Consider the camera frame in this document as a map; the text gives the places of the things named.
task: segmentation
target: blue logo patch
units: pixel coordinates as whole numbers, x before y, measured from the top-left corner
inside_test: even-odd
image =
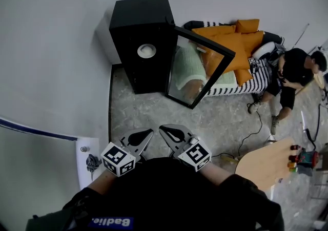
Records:
[[[88,227],[132,230],[133,217],[95,217]]]

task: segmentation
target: man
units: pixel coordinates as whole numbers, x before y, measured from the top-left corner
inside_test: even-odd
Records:
[[[212,163],[197,173],[173,158],[105,170],[64,209],[29,220],[37,230],[284,230],[280,205]]]
[[[282,109],[277,116],[272,116],[271,133],[276,134],[279,121],[292,112],[295,91],[301,89],[313,79],[313,75],[327,69],[327,62],[320,51],[311,56],[303,50],[294,48],[279,58],[278,66],[273,70],[272,82],[264,92],[260,101],[250,105],[248,112],[254,114],[263,103],[272,99],[281,91],[280,104]]]

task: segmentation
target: concrete floor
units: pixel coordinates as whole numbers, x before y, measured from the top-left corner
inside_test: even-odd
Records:
[[[314,135],[317,125],[318,103],[321,92],[313,82],[305,91],[296,97],[291,117],[282,121],[274,136],[280,140],[291,136],[297,144],[312,149],[312,145],[303,135],[301,111],[306,124]],[[150,158],[168,156],[170,149],[160,136],[158,127],[162,124],[183,124],[193,133],[202,137],[212,154],[221,152],[238,154],[238,147],[243,138],[260,128],[257,114],[247,112],[247,103],[252,102],[250,94],[206,97],[194,109],[188,109],[160,93],[135,95],[123,68],[116,69],[113,75],[111,122],[112,141],[117,140],[124,132],[134,128],[152,128],[154,136],[145,156]],[[244,141],[241,154],[263,146],[270,135],[271,115],[280,110],[279,96],[270,104],[263,105],[259,111],[263,128],[259,134],[252,135]],[[317,150],[328,142],[328,112],[321,109],[320,130],[317,137]],[[227,165],[220,157],[213,158],[213,163],[227,170]],[[313,220],[325,206],[324,200],[313,200],[312,195],[328,197],[325,188],[313,186],[323,181],[322,174],[313,177],[293,174],[290,179],[274,186],[268,196],[282,207],[286,230],[309,230]]]

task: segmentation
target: sneaker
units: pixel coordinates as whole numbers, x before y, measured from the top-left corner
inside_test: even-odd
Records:
[[[263,104],[263,103],[261,103],[260,101],[259,101],[259,102],[254,102],[254,103],[252,103],[252,104],[250,105],[250,107],[248,107],[248,112],[249,112],[250,114],[254,114],[257,110],[260,109],[260,107],[261,107],[262,104]]]
[[[279,125],[279,121],[277,119],[277,116],[272,116],[272,123],[271,123],[271,134],[276,134],[277,126]]]

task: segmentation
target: orange pillow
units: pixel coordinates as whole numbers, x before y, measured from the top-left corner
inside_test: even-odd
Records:
[[[238,20],[236,22],[236,32],[240,32],[240,33],[257,32],[259,23],[260,23],[259,19]]]
[[[212,27],[203,27],[203,28],[197,28],[192,29],[194,33],[197,33],[198,35],[204,36],[206,38],[210,38],[211,36],[215,36],[217,34],[229,34],[234,33],[236,31],[236,26],[212,26]]]
[[[237,83],[240,87],[248,80],[253,79],[253,76],[251,75],[249,70],[240,69],[240,70],[235,70],[234,73],[237,79]]]
[[[241,40],[244,44],[247,58],[250,58],[252,56],[252,52],[261,45],[263,35],[263,31],[241,35]]]
[[[245,54],[244,45],[242,44],[241,41],[240,33],[231,33],[231,34],[223,34],[223,35],[218,34],[211,37],[211,40],[236,52],[235,58],[233,58],[233,60],[231,61],[231,63],[228,65],[228,67],[223,73],[228,73],[230,71],[234,71],[238,69],[250,68],[250,64]],[[206,50],[206,53],[201,54],[201,58],[203,61],[203,65],[205,67],[206,74],[207,76],[212,76],[215,69],[222,61],[223,55],[213,50],[210,50],[207,47],[202,47],[202,48]]]

